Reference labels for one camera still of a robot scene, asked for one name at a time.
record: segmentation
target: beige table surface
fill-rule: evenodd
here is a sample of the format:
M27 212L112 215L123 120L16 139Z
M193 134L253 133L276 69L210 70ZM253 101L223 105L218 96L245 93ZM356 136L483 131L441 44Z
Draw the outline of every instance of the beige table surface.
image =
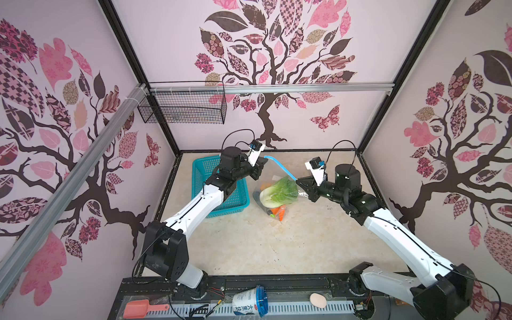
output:
M328 152L263 153L278 159L296 177L310 175L304 162L327 159ZM162 221L190 201L192 162L216 154L183 155ZM353 152L333 152L327 166L351 163ZM373 193L358 161L363 191ZM249 193L257 182L247 177ZM189 261L210 275L344 273L363 261L382 269L408 271L406 264L376 235L350 218L339 204L325 198L296 202L284 220L267 216L251 200L242 212L205 219L187 241ZM155 275L145 268L143 276Z

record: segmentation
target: wallpaper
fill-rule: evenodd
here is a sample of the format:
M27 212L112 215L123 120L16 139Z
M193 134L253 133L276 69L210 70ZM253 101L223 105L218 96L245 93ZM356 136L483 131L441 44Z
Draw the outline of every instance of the wallpaper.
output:
M136 84L95 1L54 1L23 17L20 8L12 4L0 17L1 257ZM81 29L96 39L63 31L76 10L95 26ZM30 16L43 12L58 19L35 24ZM2 301L1 317L105 318L173 160L159 127L132 112ZM135 183L146 188L134 190Z
M455 2L365 154L399 221L498 289L499 319L512 319L511 10ZM465 318L493 319L494 291L473 294Z
M198 7L156 0L149 2L151 15L164 12L166 18L145 23L137 2L116 7L150 81L242 86L392 81L432 4L202 0ZM408 15L391 22L397 8ZM382 19L387 32L377 28ZM404 24L408 29L399 27ZM172 123L170 128L181 149L219 148L228 133L245 127L269 148L331 147L340 139L357 144L384 94L226 95L224 125ZM209 102L221 98L212 95Z

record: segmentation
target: pink dustpan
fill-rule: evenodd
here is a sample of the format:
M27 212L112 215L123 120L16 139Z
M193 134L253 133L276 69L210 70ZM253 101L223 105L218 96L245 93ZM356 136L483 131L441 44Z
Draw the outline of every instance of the pink dustpan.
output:
M167 311L169 305L150 305L149 300L135 300L126 304L123 317L125 319L144 318L150 311Z

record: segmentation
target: cabbage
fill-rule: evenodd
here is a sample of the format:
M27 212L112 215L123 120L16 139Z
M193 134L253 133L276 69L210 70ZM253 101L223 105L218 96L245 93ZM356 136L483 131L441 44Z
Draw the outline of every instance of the cabbage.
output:
M298 189L295 181L284 177L260 193L260 201L267 208L277 208L297 201Z

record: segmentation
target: tree decal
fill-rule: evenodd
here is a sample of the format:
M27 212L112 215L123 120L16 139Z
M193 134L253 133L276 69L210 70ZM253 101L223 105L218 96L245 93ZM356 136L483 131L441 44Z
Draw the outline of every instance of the tree decal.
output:
M18 39L17 29L5 20L0 26L0 34L3 40L11 39L13 43ZM5 42L0 42L3 46L1 49L13 57L11 59L0 53L0 109L6 114L3 123L7 125L0 128L0 199L11 193L17 184L30 187L23 197L4 201L0 205L0 222L13 224L10 230L0 229L0 237L19 237L25 232L28 226L13 230L16 230L17 223L30 221L40 213L47 201L37 195L41 194L41 190L47 191L47 194L55 193L83 153L98 137L99 126L108 123L105 115L116 112L120 105L117 86L107 93L99 71L92 77L93 69L80 53L75 50L69 52L61 39L55 38L53 43L54 47L44 44L44 49L39 48L39 62L50 84L44 90L46 95L43 98L34 81L15 63L23 62L23 59L16 56L13 50L6 50ZM28 53L20 52L25 58L33 60ZM31 52L36 58L37 48ZM75 70L79 74L69 73L73 60L66 55L73 56L79 67ZM78 81L67 81L62 92L52 90L58 81L71 77ZM129 160L137 143L137 132L130 132L133 121L132 112L86 178L88 189L69 203L62 219L57 221L57 224L66 225L62 235L50 233L45 246L51 247L51 250L45 247L40 249L25 270L28 275L20 292L27 294L35 290L36 305L41 305L50 296L49 281L61 276L60 267L66 264L66 254L74 257L73 259L85 258L82 253L83 246L98 238L102 226L114 223L128 225L133 237L132 257L135 256L137 236L139 232L145 232L142 223L149 206L144 212L134 214L112 207L110 202L110 197L118 194L116 186L123 183L119 172L130 169L134 164ZM34 143L34 138L40 138L42 144ZM149 135L147 143L151 152L150 164L156 165L159 146ZM19 159L19 164L16 164L14 161L22 155L26 159ZM39 260L47 258L48 252L53 254L52 257L55 256L53 269L37 265ZM46 280L37 282L34 279L38 277Z
M214 22L223 32L208 31L206 26L210 24L200 28L207 53L197 55L196 67L209 73L207 81L223 81L230 86L348 82L355 72L342 69L355 56L340 55L351 40L343 39L351 23L348 10L341 12L347 1L306 2L316 6L309 20L304 19L302 0L262 0L240 5L236 1L214 0L231 11L215 12L205 21ZM214 64L219 71L212 72ZM226 101L232 101L234 110L240 106L245 112L256 111L265 128L258 140L276 149L271 142L286 139L274 133L271 106L278 109L296 105L304 109L306 102L318 103L330 97L327 92L303 93L302 97L264 93L226 95ZM337 123L335 114L331 111L328 117L315 117L311 121L324 130L329 124Z
M464 60L448 86L438 82L427 90L428 106L415 114L419 121L404 131L419 147L411 156L423 179L419 195L409 208L390 201L403 215L399 221L414 232L415 219L432 194L447 194L442 205L453 206L454 219L462 214L472 217L471 244L476 248L483 238L495 261L512 273L512 235L492 226L496 221L512 227L512 159L500 152L512 145L512 98L485 90L487 81L512 87L512 57L496 50L477 55L483 58L483 76ZM486 229L475 215L476 204L482 205ZM491 312L492 303L486 303Z

